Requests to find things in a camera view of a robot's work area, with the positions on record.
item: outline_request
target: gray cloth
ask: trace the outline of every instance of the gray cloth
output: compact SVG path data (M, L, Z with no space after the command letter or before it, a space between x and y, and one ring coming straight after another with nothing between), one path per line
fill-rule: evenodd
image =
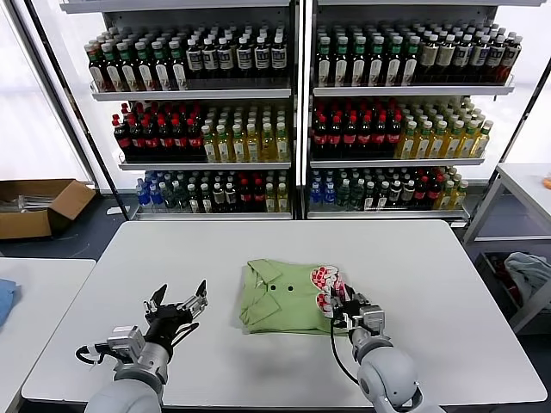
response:
M551 265L543 256L514 252L505 260L505 267L517 284L524 304L551 278ZM545 309L551 311L551 304Z

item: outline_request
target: yellow drink bottle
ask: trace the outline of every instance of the yellow drink bottle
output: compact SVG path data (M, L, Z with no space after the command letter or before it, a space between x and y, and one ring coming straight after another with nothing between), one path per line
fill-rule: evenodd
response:
M473 150L471 151L470 157L476 157L476 158L482 157L482 154L486 149L486 145L488 145L488 142L490 141L490 131L492 130L492 126L493 126L493 122L491 120L487 120L484 126L482 127L480 136L474 142Z
M465 158L471 155L471 150L473 149L476 127L478 123L476 120L471 120L467 125L467 130L461 136L461 140L455 150L454 157Z
M432 135L432 122L426 120L423 123L421 133L415 137L413 142L412 154L410 159L424 159L429 146L430 136Z
M457 151L457 146L459 146L459 142L461 141L462 129L463 122L461 120L457 120L454 124L451 135L447 136L444 140L438 157L441 159L451 159L454 157L455 151Z
M436 132L430 136L429 146L427 147L427 158L437 159L443 142L446 139L446 126L448 123L441 120L436 124Z

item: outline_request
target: gray floor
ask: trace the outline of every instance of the gray floor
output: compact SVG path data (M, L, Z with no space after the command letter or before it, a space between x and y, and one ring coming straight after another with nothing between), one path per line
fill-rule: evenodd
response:
M476 203L472 198L470 204ZM0 242L0 251L6 256L39 257L39 258L91 258L98 260L124 221L122 216L107 216L109 207L115 207L111 199L95 199L74 225L62 236L48 239L25 240L21 242ZM514 197L504 196L488 219L481 235L546 235L550 228L544 228L536 222ZM468 249L473 259L480 253L476 248ZM531 253L546 256L551 260L551 249L537 246ZM548 391L551 391L551 336L520 336L523 345L536 371L540 374ZM549 413L551 400L538 404L512 404L500 406L473 406L467 408L448 408L448 412L475 411L492 413ZM60 404L37 404L26 402L22 407L24 413L50 413L83 411L82 406Z

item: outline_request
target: bottle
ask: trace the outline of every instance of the bottle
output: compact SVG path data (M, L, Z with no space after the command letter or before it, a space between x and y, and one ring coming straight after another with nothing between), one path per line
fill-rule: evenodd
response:
M520 46L523 41L523 36L515 36L515 39L505 47L505 52L503 58L501 59L501 64L498 67L498 74L496 81L499 83L505 83L511 74L511 69L513 65L517 62L518 55L523 50Z
M243 133L241 132L241 125L233 125L233 150L235 152L235 162L245 162L245 159L248 157L245 153L245 139Z
M235 70L233 51L230 45L228 45L225 37L220 37L218 42L220 46L216 52L218 53L218 62L220 65L220 77L231 78Z
M186 57L188 59L189 76L193 79L199 79L203 72L203 57L201 49L194 39L188 40Z
M350 61L352 68L352 87L361 86L363 80L363 69L365 66L365 37L356 37L356 43L354 45L354 53Z
M385 62L385 67L387 68L387 73L385 74L385 86L396 86L398 84L398 74L400 73L402 66L400 52L402 50L403 40L404 38L401 36L393 37L392 48L387 55Z
M378 86L381 82L381 67L382 67L382 48L385 38L381 36L375 36L373 38L373 49L369 55L369 74L368 74L368 86Z
M476 139L474 135L476 134L477 126L478 122L476 120L471 120L470 122L468 122L467 130L461 136L461 140L459 141L457 149L455 150L454 157L470 157L474 145L474 140Z
M431 34L428 41L423 43L421 47L421 57L419 58L418 77L423 79L423 76L432 74L436 56L438 54L438 34Z
M381 182L377 199L377 209L382 209L387 205L389 187L390 184L387 181Z
M406 132L400 138L400 142L396 146L396 159L410 159L412 157L412 148L415 143L415 130L417 122L410 120L407 122Z
M285 162L289 160L289 144L287 132L284 123L275 125L277 129L276 144L277 144L277 162Z
M471 151L470 157L475 157L477 159L482 158L486 145L490 141L490 131L492 130L493 122L487 120L480 131L480 135L476 138L473 145L473 150Z
M206 77L215 79L219 77L218 51L211 39L203 41L205 48L202 50L203 65L205 66Z
M201 133L203 136L203 146L205 147L205 152L207 153L207 161L209 163L219 162L220 154L217 153L217 148L215 146L213 134L210 132L210 127L203 125L201 127Z
M448 71L455 53L454 40L455 36L449 34L446 36L446 40L438 46L438 54L435 62L436 73L444 74Z
M343 87L347 70L348 37L340 36L337 43L333 78L335 79L335 87Z
M498 67L505 53L505 36L499 35L497 39L490 45L490 53L484 66L484 74L492 77L494 81L498 75Z
M121 61L116 58L113 47L109 43L102 44L102 52L105 57L105 65L107 68L107 73L109 79L111 79L111 84L113 84L113 89L115 92L124 92L127 89L126 82L123 80L124 75L122 74Z
M263 162L273 162L276 158L276 142L274 141L274 135L272 133L272 125L270 123L264 123L260 159Z
M446 139L446 127L448 127L448 123L444 120L440 120L436 124L436 132L430 135L429 145L427 146L427 159L438 158L443 142Z
M318 55L316 56L316 72L318 79L318 87L324 88L327 86L329 79L329 46L331 39L327 36L323 36L319 39Z
M463 206L463 201L465 200L465 197L467 196L467 187L468 182L467 181L461 181L459 184L459 187L457 190L451 195L451 199L449 201L448 209L454 210L454 209L461 209Z
M277 186L277 209L280 213L286 213L288 211L287 199L287 185L281 182Z
M438 154L438 157L441 159L451 159L457 151L457 146L461 141L461 131L463 129L464 123L462 120L457 120L454 124L451 134L446 137L442 145L442 149Z
M218 134L218 152L220 153L220 161L222 163L230 162L229 141L226 134L226 128L224 125L218 125L216 127L216 133Z
M258 136L257 127L250 123L247 125L247 150L249 152L249 162L258 162Z
M94 79L94 84L96 85L98 92L109 92L112 83L109 80L107 70L98 56L99 50L97 50L93 45L85 45L84 50L88 55L88 70Z
M272 72L274 77L285 77L287 75L287 46L283 44L283 36L274 38L272 46Z
M257 46L255 47L255 67L258 77L269 76L269 46L264 37L257 37Z

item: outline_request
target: folded shirt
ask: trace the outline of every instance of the folded shirt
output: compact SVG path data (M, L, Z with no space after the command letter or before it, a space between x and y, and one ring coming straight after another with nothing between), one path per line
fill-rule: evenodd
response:
M328 334L332 287L344 288L333 266L249 261L239 318L251 333Z

